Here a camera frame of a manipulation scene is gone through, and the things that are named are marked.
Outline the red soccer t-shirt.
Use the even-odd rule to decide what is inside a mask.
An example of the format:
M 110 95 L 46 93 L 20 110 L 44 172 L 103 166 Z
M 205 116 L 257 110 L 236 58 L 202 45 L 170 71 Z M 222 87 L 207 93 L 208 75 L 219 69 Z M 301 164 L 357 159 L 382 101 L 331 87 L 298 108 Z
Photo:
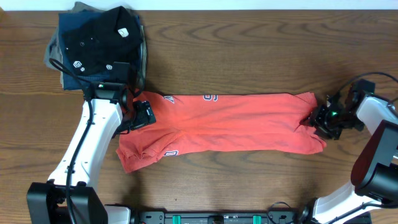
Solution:
M 317 107 L 312 92 L 263 95 L 168 95 L 143 92 L 156 122 L 119 138 L 125 172 L 163 157 L 203 151 L 322 152 L 326 142 L 301 122 Z

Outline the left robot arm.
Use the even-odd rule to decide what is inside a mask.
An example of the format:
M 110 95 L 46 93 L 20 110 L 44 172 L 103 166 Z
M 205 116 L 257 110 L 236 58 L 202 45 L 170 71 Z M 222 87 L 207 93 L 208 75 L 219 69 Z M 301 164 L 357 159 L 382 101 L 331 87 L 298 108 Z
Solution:
M 105 205 L 96 191 L 108 146 L 118 134 L 155 123 L 148 101 L 124 83 L 96 82 L 83 90 L 80 122 L 56 169 L 27 191 L 32 223 L 139 223 L 127 205 Z

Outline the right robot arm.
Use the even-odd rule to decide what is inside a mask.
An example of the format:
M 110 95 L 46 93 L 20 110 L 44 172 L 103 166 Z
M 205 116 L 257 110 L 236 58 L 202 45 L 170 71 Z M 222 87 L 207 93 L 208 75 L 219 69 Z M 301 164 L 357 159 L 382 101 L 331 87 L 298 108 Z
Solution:
M 397 208 L 397 113 L 392 102 L 366 94 L 355 111 L 371 138 L 354 163 L 351 180 L 312 200 L 298 223 L 371 223 L 371 210 Z

